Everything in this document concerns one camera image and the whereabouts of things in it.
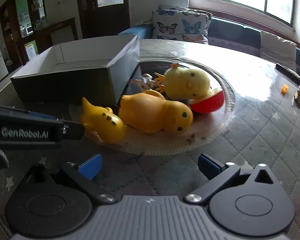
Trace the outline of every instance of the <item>yellow toy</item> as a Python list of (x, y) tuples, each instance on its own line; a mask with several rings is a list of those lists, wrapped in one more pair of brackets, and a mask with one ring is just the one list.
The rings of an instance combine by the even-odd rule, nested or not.
[(164, 76), (155, 74), (159, 86), (156, 90), (160, 93), (165, 91), (172, 100), (203, 98), (210, 89), (210, 79), (201, 69), (182, 68), (179, 63), (172, 63)]
[(111, 108), (93, 106), (86, 98), (82, 98), (83, 115), (81, 122), (88, 131), (96, 131), (106, 143), (116, 143), (123, 139), (125, 125), (113, 114)]
[(162, 129), (180, 133), (187, 130), (193, 121), (193, 114), (188, 106), (166, 100), (154, 90), (122, 96), (119, 117), (124, 123), (148, 134)]
[(289, 88), (289, 87), (288, 87), (286, 84), (284, 84), (283, 87), (281, 88), (281, 93), (282, 93), (283, 95), (285, 95), (286, 92), (288, 91), (288, 88)]
[(299, 90), (294, 94), (294, 101), (300, 106), (300, 91)]

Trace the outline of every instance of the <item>butterfly print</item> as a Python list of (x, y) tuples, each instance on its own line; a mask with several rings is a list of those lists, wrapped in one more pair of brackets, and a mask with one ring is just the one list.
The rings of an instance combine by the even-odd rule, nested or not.
[(196, 12), (192, 12), (192, 11), (183, 11), (182, 12), (183, 15), (188, 16), (188, 15), (194, 15), (195, 17), (199, 17), (200, 13), (196, 13)]
[(188, 41), (188, 42), (201, 42), (203, 41), (203, 36), (199, 35), (197, 36), (194, 40), (189, 38), (188, 36), (182, 35), (183, 41)]
[(167, 38), (167, 37), (160, 36), (160, 35), (156, 35), (156, 36), (157, 36), (157, 39), (159, 39), (159, 40), (171, 40), (171, 41), (177, 40), (177, 38)]
[(190, 33), (199, 34), (200, 33), (201, 22), (196, 22), (192, 26), (186, 20), (182, 19), (182, 25), (185, 28), (185, 33), (186, 34), (190, 34)]
[(169, 26), (164, 25), (161, 22), (157, 22), (158, 26), (159, 26), (159, 31), (161, 33), (169, 33), (169, 34), (173, 34), (174, 30), (176, 29), (176, 27), (178, 26), (177, 23), (171, 24)]
[(157, 12), (159, 13), (159, 15), (174, 15), (177, 11), (172, 11), (172, 10), (157, 10)]

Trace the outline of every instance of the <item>doorway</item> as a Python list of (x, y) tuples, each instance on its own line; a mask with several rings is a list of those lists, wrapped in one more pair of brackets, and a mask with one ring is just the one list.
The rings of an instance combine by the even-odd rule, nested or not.
[(128, 0), (78, 0), (83, 38), (117, 35), (130, 27)]

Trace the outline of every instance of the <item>blue sofa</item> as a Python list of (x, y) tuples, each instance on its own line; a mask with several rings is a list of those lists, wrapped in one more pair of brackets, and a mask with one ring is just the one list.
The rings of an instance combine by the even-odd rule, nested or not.
[[(121, 33), (135, 34), (140, 39), (152, 38), (152, 25), (142, 24), (133, 26)], [(234, 49), (254, 56), (260, 56), (261, 31), (237, 22), (212, 17), (208, 30), (208, 41), (210, 45)], [(300, 75), (300, 49), (296, 51), (297, 73)]]

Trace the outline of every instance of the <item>round table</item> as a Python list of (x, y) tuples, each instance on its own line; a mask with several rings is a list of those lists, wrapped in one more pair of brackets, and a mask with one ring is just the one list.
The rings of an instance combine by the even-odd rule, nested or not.
[[(291, 105), (296, 84), (279, 73), (274, 63), (215, 46), (140, 40), (140, 56), (141, 60), (161, 57), (197, 62), (218, 72), (231, 85), (235, 98), (233, 119), (226, 130), (203, 147), (173, 156), (132, 155), (85, 137), (64, 141), (61, 149), (7, 151), (10, 168), (0, 171), (0, 216), (3, 218), (13, 189), (37, 162), (53, 171), (65, 162), (82, 163), (101, 153), (103, 167), (94, 181), (112, 193), (183, 197), (207, 181), (197, 167), (198, 155), (207, 153), (222, 163), (269, 165), (298, 204), (290, 237), (296, 235), (300, 228), (300, 109)], [(289, 86), (285, 96), (280, 93), (284, 84)], [(18, 99), (12, 84), (0, 92), (0, 104), (28, 107)], [(33, 104), (31, 110), (70, 118), (66, 105)]]

